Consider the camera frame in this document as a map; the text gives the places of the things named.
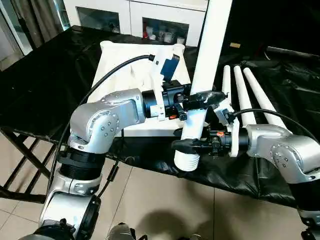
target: white tube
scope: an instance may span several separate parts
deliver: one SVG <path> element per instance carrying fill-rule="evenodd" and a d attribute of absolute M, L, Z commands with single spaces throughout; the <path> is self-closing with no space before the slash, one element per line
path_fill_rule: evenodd
<path fill-rule="evenodd" d="M 244 76 L 242 75 L 240 66 L 234 67 L 234 77 L 236 83 L 236 89 L 238 92 L 240 109 L 252 109 L 248 91 L 246 88 Z M 247 112 L 241 115 L 243 127 L 249 124 L 257 124 L 256 118 L 253 112 Z"/>
<path fill-rule="evenodd" d="M 221 47 L 232 0 L 210 0 L 201 38 L 199 54 L 195 66 L 190 94 L 210 91 L 213 87 Z M 190 110 L 184 123 L 181 139 L 199 139 L 205 123 L 207 110 Z M 183 171 L 197 168 L 199 155 L 175 151 L 174 163 Z"/>
<path fill-rule="evenodd" d="M 255 78 L 254 74 L 251 72 L 250 68 L 246 67 L 243 70 L 243 73 L 244 73 L 246 79 L 248 80 L 250 87 L 252 88 L 252 91 L 253 91 L 255 98 L 257 99 L 260 107 L 262 109 L 268 109 L 268 110 L 276 112 L 275 107 L 270 102 L 268 96 L 266 95 L 265 91 L 262 89 L 262 87 L 258 83 L 257 79 Z M 286 125 L 284 124 L 284 122 L 281 120 L 280 117 L 275 116 L 275 115 L 271 115 L 268 113 L 265 113 L 264 115 L 265 115 L 265 118 L 269 124 L 277 125 L 279 127 L 287 129 Z"/>
<path fill-rule="evenodd" d="M 228 95 L 227 99 L 231 104 L 231 73 L 229 65 L 225 65 L 223 68 L 222 92 Z"/>

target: black plastic sheet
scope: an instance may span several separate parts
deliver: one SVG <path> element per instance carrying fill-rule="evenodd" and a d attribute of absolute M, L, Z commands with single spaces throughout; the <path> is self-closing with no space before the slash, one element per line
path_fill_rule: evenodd
<path fill-rule="evenodd" d="M 100 42 L 159 44 L 129 35 L 74 26 L 0 72 L 0 128 L 57 142 L 73 110 L 91 88 L 101 56 Z M 187 47 L 184 58 L 190 78 L 197 49 Z M 294 118 L 320 138 L 320 69 L 310 62 L 255 60 L 241 55 L 222 55 L 214 81 L 221 89 L 225 64 L 250 67 L 277 111 Z M 238 110 L 237 91 L 232 82 L 233 107 Z M 253 107 L 258 107 L 253 93 Z M 256 115 L 266 123 L 263 114 Z M 221 128 L 212 112 L 212 127 Z M 303 134 L 287 123 L 295 134 Z M 238 158 L 202 156 L 198 169 L 179 171 L 170 144 L 174 137 L 126 137 L 124 150 L 129 165 L 186 178 L 204 185 L 248 195 L 270 202 L 295 206 L 295 201 L 275 167 L 245 154 Z M 119 139 L 111 152 L 117 152 Z"/>

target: white cabinet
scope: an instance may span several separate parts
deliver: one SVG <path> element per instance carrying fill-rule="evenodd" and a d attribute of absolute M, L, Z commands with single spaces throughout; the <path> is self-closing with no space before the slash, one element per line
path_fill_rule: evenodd
<path fill-rule="evenodd" d="M 131 0 L 147 4 L 162 5 L 181 9 L 190 9 L 205 12 L 207 10 L 208 0 Z"/>
<path fill-rule="evenodd" d="M 187 46 L 198 45 L 208 5 L 208 0 L 63 1 L 71 26 Z"/>
<path fill-rule="evenodd" d="M 70 25 L 131 34 L 128 0 L 64 0 Z"/>
<path fill-rule="evenodd" d="M 130 1 L 133 36 L 152 36 L 151 39 L 172 44 L 178 40 L 187 46 L 198 45 L 205 11 L 146 3 L 155 0 L 142 1 Z"/>

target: glass cabinet door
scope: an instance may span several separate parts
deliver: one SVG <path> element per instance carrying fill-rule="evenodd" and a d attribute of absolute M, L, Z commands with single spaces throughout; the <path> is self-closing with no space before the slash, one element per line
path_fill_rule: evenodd
<path fill-rule="evenodd" d="M 185 44 L 189 31 L 189 24 L 142 18 L 143 37 L 158 40 L 168 44 Z"/>
<path fill-rule="evenodd" d="M 204 11 L 130 1 L 133 36 L 196 47 Z"/>
<path fill-rule="evenodd" d="M 119 13 L 77 7 L 81 26 L 120 33 Z"/>
<path fill-rule="evenodd" d="M 64 0 L 70 25 L 131 34 L 128 0 Z"/>

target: metal frame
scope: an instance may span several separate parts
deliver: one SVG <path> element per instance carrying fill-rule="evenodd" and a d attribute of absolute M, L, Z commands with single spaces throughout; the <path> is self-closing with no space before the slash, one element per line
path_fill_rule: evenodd
<path fill-rule="evenodd" d="M 43 204 L 47 196 L 44 194 L 31 194 L 31 192 L 34 189 L 41 174 L 44 174 L 44 176 L 49 178 L 50 171 L 46 168 L 46 164 L 49 162 L 50 157 L 54 153 L 57 145 L 52 145 L 44 160 L 41 162 L 32 152 L 39 143 L 39 139 L 36 138 L 28 148 L 24 144 L 24 141 L 28 138 L 27 135 L 20 134 L 16 136 L 13 132 L 3 129 L 0 129 L 0 133 L 2 133 L 15 146 L 15 148 L 23 154 L 22 159 L 17 164 L 5 184 L 3 186 L 0 185 L 0 198 Z M 38 171 L 33 176 L 25 192 L 10 191 L 9 187 L 11 186 L 27 160 L 29 160 L 38 169 Z"/>

